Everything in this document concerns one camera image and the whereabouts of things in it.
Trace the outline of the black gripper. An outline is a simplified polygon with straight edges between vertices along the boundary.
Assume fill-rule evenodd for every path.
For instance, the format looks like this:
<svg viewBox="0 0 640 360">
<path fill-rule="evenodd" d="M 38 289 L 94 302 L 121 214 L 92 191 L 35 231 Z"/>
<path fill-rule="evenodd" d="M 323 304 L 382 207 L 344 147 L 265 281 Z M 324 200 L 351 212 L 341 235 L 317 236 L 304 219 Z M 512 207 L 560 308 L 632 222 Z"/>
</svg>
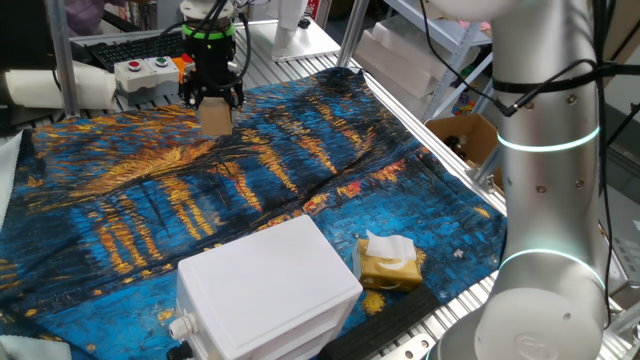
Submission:
<svg viewBox="0 0 640 360">
<path fill-rule="evenodd" d="M 231 37 L 214 40 L 187 38 L 185 51 L 195 62 L 195 74 L 183 76 L 183 101 L 191 109 L 198 109 L 206 88 L 230 88 L 230 107 L 244 106 L 243 79 L 229 69 L 235 56 L 235 41 Z"/>
</svg>

